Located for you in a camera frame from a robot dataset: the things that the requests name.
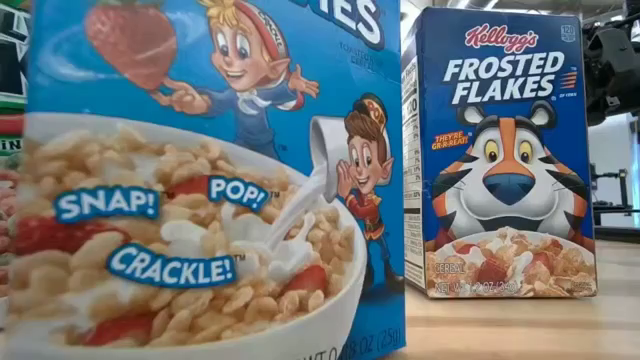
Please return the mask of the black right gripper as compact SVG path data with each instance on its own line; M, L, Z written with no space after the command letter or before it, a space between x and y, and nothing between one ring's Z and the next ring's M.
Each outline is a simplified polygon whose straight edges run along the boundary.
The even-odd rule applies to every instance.
M599 125L608 116L640 115L640 40L632 40L639 20L625 17L582 27L589 125Z

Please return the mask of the dark blue Frosted Flakes box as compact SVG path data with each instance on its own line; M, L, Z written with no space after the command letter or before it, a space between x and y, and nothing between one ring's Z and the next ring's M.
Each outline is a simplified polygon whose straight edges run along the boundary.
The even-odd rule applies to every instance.
M428 7L405 45L406 278L431 298L594 296L579 19Z

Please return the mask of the light blue Rice Krispies box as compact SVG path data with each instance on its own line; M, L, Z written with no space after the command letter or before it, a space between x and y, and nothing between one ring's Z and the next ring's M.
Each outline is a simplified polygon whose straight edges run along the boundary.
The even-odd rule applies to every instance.
M30 0L2 360L406 344L399 0Z

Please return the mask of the green cereal box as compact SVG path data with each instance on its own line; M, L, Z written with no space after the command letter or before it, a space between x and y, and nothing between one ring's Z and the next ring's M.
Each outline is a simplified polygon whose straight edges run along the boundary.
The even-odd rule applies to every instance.
M31 0L0 0L0 331L8 313L17 170L27 100Z

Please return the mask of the black desk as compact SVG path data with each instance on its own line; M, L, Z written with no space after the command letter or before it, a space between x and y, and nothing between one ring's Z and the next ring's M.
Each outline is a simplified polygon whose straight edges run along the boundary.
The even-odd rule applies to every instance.
M593 205L594 225L601 226L601 216L604 214L622 214L624 216L632 216L640 214L640 209L634 209L631 205L614 205L604 201L596 201Z

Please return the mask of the black metal table frame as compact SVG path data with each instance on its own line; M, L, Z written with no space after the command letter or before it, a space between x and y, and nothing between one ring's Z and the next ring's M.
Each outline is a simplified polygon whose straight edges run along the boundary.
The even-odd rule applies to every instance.
M595 226L597 240L640 244L640 228Z

